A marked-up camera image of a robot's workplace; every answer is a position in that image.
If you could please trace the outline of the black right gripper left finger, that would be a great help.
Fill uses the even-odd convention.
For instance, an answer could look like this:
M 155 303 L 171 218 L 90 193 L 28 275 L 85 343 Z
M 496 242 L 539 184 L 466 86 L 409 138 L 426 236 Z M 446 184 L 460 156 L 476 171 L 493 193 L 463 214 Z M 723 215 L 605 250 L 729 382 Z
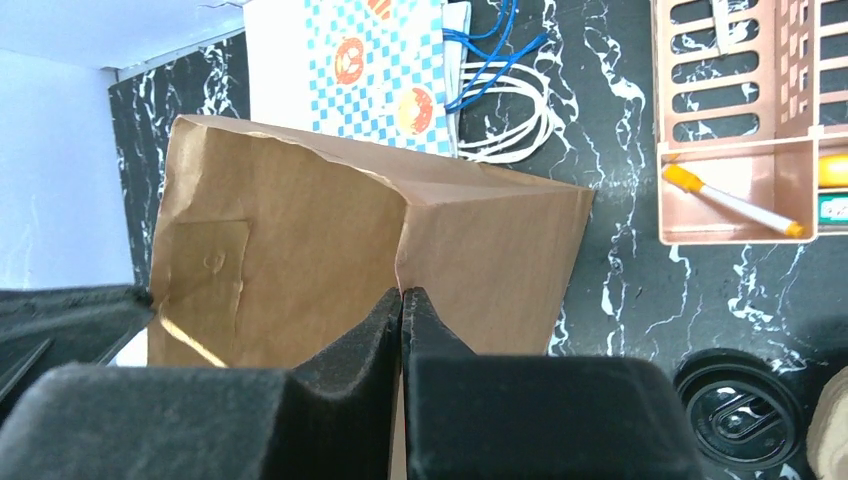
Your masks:
M 292 369 L 67 363 L 1 396 L 5 479 L 385 479 L 402 300 Z

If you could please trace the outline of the brown paper bag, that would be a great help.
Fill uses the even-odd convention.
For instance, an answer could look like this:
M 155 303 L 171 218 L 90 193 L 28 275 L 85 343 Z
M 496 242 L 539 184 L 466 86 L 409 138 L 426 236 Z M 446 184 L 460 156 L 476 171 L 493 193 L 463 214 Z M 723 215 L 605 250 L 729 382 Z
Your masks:
M 222 116 L 175 120 L 154 231 L 153 366 L 293 367 L 390 288 L 475 352 L 542 354 L 591 189 Z

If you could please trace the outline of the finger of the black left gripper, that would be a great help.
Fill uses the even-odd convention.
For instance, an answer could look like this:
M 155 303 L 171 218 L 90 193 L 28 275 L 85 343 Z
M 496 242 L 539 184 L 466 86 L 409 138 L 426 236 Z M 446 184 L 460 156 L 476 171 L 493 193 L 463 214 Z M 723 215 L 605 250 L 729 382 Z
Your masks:
M 153 318 L 136 285 L 1 291 L 1 396 L 67 363 L 107 364 Z

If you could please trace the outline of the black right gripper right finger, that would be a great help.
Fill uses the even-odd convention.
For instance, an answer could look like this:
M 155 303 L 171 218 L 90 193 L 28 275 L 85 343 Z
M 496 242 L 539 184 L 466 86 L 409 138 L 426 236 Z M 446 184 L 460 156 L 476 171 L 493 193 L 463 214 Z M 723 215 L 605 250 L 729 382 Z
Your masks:
M 401 317 L 411 479 L 700 479 L 681 402 L 630 357 L 482 355 L 422 288 Z

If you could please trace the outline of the cardboard cup carrier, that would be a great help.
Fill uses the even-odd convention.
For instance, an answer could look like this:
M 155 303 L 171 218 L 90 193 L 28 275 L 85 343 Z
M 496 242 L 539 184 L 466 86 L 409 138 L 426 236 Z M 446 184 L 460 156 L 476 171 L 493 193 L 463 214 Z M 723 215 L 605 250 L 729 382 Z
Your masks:
M 806 457 L 817 479 L 847 480 L 847 368 L 824 385 L 806 444 Z

